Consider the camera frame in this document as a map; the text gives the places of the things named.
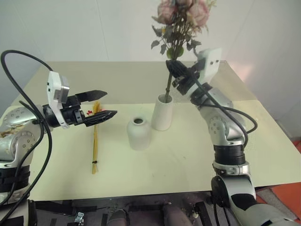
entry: table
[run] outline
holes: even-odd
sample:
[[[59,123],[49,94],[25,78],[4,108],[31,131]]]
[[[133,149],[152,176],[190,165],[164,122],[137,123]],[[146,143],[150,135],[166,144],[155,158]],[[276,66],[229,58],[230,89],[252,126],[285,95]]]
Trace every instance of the table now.
[[[37,93],[32,88],[40,79],[38,74],[25,88],[29,95]],[[229,77],[223,79],[232,84]],[[254,186],[301,181],[301,156],[261,103],[252,99],[250,92],[242,90],[241,95],[235,95],[233,89],[228,90],[226,95],[236,99],[234,107],[250,114],[259,124],[250,134],[245,150]],[[154,104],[104,104],[104,108],[118,110],[118,113],[98,126],[99,172],[91,173],[93,127],[56,128],[52,132],[51,159],[32,190],[31,199],[67,200],[211,190],[213,146],[206,122],[192,104],[176,103],[172,126],[164,132],[152,130],[150,147],[144,151],[130,148],[126,126],[134,116],[143,115],[150,120]],[[82,105],[82,109],[87,112],[92,105]],[[44,139],[34,152],[30,181],[44,162],[47,143]]]

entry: white ceramic vase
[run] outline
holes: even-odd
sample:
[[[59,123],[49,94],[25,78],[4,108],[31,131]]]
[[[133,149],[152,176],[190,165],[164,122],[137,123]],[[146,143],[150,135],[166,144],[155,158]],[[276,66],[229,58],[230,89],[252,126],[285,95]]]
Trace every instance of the white ceramic vase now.
[[[165,94],[159,95],[151,118],[151,126],[160,131],[167,130],[173,118],[173,98],[168,96],[165,103]]]
[[[127,124],[127,136],[131,148],[146,149],[151,141],[151,126],[144,117],[134,117]]]

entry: pink flower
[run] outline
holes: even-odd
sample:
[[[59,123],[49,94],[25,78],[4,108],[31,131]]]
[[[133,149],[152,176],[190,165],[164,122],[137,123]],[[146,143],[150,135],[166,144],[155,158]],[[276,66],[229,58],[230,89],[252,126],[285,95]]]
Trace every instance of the pink flower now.
[[[179,5],[190,6],[192,4],[192,0],[176,0]]]
[[[153,17],[153,19],[162,24],[172,24],[175,11],[176,6],[172,5],[171,0],[162,0],[158,6],[158,17]]]
[[[197,2],[187,11],[187,19],[196,27],[203,27],[209,18],[209,9],[205,0]]]

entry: white vase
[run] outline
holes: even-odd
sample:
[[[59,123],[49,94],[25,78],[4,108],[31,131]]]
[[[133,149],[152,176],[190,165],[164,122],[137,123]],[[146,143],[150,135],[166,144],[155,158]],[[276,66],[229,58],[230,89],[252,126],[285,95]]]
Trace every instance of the white vase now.
[[[167,130],[173,117],[173,98],[168,96],[168,103],[165,103],[165,94],[157,98],[155,109],[151,118],[151,126],[160,131]]]
[[[146,149],[151,141],[151,126],[144,117],[134,117],[127,124],[127,136],[131,148]]]

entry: white backdrop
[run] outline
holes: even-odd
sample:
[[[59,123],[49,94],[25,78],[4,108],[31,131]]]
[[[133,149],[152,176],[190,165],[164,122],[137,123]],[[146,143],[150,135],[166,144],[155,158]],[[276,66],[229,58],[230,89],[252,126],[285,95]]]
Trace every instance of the white backdrop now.
[[[164,61],[150,49],[159,0],[0,0],[0,51],[19,49],[46,61]],[[301,1],[218,0],[198,36],[222,47],[238,76],[280,119],[300,101]],[[195,60],[184,53],[182,60]],[[24,86],[38,64],[8,59]],[[17,96],[0,70],[0,114]]]

